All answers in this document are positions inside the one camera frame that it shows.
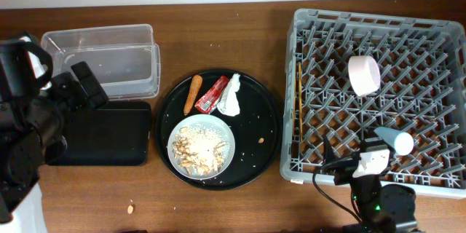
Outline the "light blue cup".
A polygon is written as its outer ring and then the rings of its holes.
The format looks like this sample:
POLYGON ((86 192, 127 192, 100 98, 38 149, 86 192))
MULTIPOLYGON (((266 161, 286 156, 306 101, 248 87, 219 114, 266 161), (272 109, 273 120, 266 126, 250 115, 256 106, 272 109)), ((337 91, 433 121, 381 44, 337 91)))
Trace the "light blue cup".
POLYGON ((409 133, 388 127, 377 127, 374 132, 391 146, 398 155, 406 156, 414 148, 414 139, 409 133))

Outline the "pink bowl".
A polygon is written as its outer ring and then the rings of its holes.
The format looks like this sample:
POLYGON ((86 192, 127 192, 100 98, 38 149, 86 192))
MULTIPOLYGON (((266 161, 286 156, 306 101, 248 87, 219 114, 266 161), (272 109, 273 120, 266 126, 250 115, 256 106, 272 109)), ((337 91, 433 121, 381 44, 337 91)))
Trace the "pink bowl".
POLYGON ((379 66, 371 56, 352 56, 348 62, 350 84, 358 97, 376 92, 381 85, 379 66))

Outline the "wooden chopstick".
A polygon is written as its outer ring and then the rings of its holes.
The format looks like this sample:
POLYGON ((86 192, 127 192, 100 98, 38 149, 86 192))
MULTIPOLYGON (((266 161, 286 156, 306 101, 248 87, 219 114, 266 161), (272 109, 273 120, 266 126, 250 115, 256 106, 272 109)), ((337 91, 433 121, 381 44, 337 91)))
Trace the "wooden chopstick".
POLYGON ((298 98, 299 98, 299 143, 301 144, 303 141, 303 119, 302 119, 302 70, 301 70, 301 62, 298 62, 298 98))
POLYGON ((294 132, 295 132, 295 115, 296 115, 296 81, 293 83, 293 94, 292 94, 292 112, 291 112, 291 136, 293 140, 294 132))

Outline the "white tissue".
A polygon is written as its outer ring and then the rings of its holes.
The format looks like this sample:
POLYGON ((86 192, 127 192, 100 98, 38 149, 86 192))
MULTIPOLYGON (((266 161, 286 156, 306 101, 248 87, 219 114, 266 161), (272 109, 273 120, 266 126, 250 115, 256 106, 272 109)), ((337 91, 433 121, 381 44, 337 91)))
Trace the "white tissue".
POLYGON ((237 92, 240 90, 240 75, 233 74, 229 83, 225 87, 217 109, 223 115, 235 117, 240 113, 240 105, 237 99, 237 92))

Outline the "grey plate with food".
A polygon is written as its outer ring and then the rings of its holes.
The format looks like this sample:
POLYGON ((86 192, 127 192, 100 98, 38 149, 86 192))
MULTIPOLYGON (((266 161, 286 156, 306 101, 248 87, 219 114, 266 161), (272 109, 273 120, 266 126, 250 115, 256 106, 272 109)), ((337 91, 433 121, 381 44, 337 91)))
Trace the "grey plate with food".
POLYGON ((234 134, 223 120, 197 114, 173 128, 168 137, 167 156, 182 177, 203 181, 226 171, 235 146, 234 134))

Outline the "red snack wrapper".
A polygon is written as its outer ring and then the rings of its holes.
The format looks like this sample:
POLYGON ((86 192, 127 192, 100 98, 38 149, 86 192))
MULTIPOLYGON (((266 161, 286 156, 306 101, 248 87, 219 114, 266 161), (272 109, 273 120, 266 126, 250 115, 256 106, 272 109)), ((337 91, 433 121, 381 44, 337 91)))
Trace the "red snack wrapper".
POLYGON ((221 95, 229 83, 226 76, 221 76, 217 82, 195 103, 195 108, 202 114, 212 113, 219 102, 221 95))

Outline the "orange carrot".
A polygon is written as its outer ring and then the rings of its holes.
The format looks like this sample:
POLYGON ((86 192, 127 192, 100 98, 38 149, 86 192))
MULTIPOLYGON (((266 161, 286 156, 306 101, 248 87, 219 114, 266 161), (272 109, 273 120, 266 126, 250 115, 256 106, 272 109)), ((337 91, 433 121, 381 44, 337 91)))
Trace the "orange carrot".
POLYGON ((183 108, 183 114, 185 116, 190 113, 190 111, 192 110, 194 106, 194 102, 202 86, 202 81, 203 81, 203 78, 198 74, 192 77, 191 85, 189 88, 189 93, 188 93, 188 96, 187 96, 187 99, 186 99, 186 102, 183 108))

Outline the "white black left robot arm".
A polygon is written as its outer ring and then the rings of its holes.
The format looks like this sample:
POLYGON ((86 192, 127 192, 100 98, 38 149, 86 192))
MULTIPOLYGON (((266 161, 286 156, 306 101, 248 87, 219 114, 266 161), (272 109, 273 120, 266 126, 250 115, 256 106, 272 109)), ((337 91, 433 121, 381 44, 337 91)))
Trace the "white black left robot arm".
POLYGON ((85 62, 54 76, 35 36, 1 41, 1 231, 46 232, 39 167, 67 148, 71 115, 108 96, 85 62))

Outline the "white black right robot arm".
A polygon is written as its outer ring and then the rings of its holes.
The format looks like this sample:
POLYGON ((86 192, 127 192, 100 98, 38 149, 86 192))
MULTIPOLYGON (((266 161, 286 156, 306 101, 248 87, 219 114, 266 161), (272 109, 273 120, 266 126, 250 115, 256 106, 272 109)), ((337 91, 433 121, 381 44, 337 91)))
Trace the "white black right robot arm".
POLYGON ((333 173, 337 186, 349 185, 355 224, 342 227, 343 232, 414 232, 417 221, 416 193, 399 184, 382 185, 394 149, 381 138, 361 141, 360 149, 338 158, 330 141, 323 139, 324 162, 320 170, 333 173))

